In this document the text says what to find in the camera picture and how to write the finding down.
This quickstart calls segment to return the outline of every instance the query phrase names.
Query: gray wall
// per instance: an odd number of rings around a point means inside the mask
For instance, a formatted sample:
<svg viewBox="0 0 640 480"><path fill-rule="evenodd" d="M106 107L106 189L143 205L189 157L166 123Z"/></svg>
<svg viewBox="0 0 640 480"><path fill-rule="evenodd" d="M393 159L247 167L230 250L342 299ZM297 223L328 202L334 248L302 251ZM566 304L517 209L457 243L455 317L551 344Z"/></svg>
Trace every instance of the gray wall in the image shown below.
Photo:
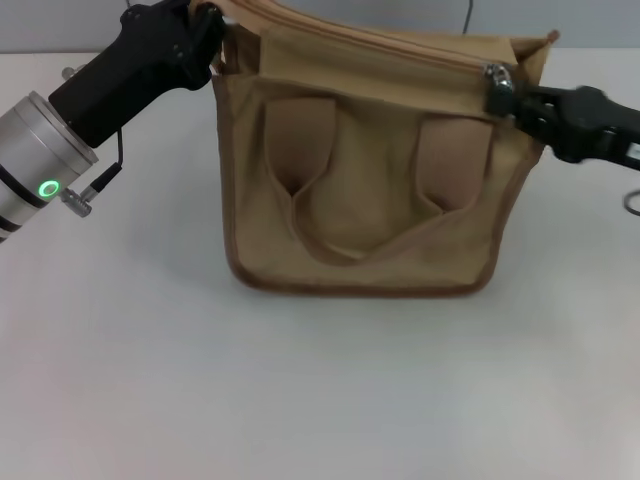
<svg viewBox="0 0 640 480"><path fill-rule="evenodd" d="M640 47L640 0L475 0L473 33L540 35L567 47ZM153 3L143 0L133 3ZM459 31L467 0L284 0L332 19ZM119 31L125 0L0 0L0 52L98 50Z"/></svg>

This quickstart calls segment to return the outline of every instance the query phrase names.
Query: zipper pull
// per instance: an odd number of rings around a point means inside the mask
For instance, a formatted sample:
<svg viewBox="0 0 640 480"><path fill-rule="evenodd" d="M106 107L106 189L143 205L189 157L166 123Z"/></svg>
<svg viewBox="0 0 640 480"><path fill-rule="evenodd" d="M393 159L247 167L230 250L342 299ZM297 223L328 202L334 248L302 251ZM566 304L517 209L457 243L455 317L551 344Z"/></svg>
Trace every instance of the zipper pull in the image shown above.
<svg viewBox="0 0 640 480"><path fill-rule="evenodd" d="M484 68L484 76L489 80L485 112L498 117L513 115L516 95L509 68L506 65L490 63Z"/></svg>

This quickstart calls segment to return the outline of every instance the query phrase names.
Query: white tabletop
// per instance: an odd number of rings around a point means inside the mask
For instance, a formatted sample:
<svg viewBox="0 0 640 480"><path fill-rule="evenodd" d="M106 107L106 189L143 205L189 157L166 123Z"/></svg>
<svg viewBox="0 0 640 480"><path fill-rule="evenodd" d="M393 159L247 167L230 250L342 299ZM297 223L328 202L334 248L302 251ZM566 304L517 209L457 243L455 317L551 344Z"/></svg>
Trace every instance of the white tabletop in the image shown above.
<svg viewBox="0 0 640 480"><path fill-rule="evenodd" d="M88 58L0 56L0 112ZM544 83L640 108L639 60ZM547 155L475 296L291 298L226 266L215 132L210 88L163 96L91 217L0 248L1 479L640 478L640 174Z"/></svg>

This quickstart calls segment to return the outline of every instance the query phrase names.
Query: bag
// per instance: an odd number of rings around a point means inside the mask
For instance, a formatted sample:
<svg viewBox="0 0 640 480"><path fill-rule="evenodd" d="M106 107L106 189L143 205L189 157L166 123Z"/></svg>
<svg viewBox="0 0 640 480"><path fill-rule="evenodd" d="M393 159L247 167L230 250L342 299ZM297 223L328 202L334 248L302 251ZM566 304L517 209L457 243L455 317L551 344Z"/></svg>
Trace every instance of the bag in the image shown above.
<svg viewBox="0 0 640 480"><path fill-rule="evenodd" d="M215 4L238 22L213 82L237 277L331 295L486 285L543 146L484 114L483 69L538 84L557 34L387 33L271 0Z"/></svg>

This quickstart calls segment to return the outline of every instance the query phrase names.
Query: bag zipper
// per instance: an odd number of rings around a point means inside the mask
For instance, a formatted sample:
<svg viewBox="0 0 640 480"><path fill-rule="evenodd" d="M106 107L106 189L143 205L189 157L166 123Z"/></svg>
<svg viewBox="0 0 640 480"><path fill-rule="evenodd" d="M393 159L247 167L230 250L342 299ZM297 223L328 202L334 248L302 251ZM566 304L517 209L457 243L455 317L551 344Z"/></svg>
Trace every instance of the bag zipper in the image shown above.
<svg viewBox="0 0 640 480"><path fill-rule="evenodd" d="M271 23L361 47L373 48L396 56L428 62L459 71L484 75L488 64L495 60L454 52L436 47L427 47L408 40L401 40L382 33L373 33L297 12L272 0L227 0L237 8L246 10Z"/></svg>

